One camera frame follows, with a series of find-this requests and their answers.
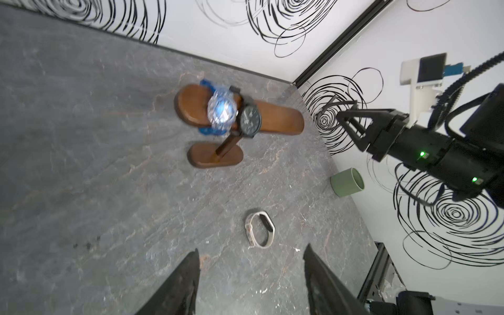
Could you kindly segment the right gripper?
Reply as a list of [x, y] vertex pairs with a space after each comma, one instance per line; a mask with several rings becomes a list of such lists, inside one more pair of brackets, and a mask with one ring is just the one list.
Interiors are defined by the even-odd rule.
[[[337, 121], [360, 151], [380, 162], [406, 128], [409, 116], [394, 109], [350, 109], [339, 112]], [[372, 123], [365, 128], [357, 118], [370, 118]]]

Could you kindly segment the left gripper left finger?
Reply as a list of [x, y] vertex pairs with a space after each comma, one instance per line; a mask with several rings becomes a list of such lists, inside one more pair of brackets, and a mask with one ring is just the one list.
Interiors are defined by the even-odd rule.
[[136, 315], [195, 314], [200, 280], [199, 259], [197, 249], [190, 252]]

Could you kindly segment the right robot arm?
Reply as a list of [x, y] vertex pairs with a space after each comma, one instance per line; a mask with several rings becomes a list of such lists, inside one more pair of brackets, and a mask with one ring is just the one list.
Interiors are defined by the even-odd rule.
[[370, 163], [392, 160], [388, 213], [370, 223], [391, 253], [404, 252], [449, 278], [430, 287], [492, 306], [503, 304], [503, 85], [458, 106], [464, 86], [503, 62], [476, 68], [446, 64], [446, 55], [404, 62], [400, 82], [410, 110], [371, 109], [351, 77], [330, 98], [337, 151], [355, 148]]

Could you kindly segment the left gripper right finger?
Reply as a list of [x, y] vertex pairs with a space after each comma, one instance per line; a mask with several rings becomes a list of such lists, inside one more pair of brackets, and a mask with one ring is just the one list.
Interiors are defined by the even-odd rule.
[[309, 312], [315, 314], [367, 315], [363, 304], [345, 287], [314, 252], [311, 244], [303, 254]]

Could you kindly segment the black strap watch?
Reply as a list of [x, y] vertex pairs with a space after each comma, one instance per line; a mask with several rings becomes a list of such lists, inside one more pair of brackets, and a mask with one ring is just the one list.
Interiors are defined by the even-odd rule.
[[262, 115], [256, 102], [249, 95], [241, 94], [241, 89], [235, 86], [230, 86], [230, 92], [233, 92], [241, 97], [242, 105], [237, 113], [236, 123], [238, 131], [235, 132], [241, 138], [252, 139], [259, 133], [262, 127]]

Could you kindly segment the white watch band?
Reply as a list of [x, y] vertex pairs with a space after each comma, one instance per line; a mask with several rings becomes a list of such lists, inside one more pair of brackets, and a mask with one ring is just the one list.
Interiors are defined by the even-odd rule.
[[276, 227], [266, 211], [251, 209], [245, 219], [244, 228], [251, 248], [268, 249], [272, 246]]

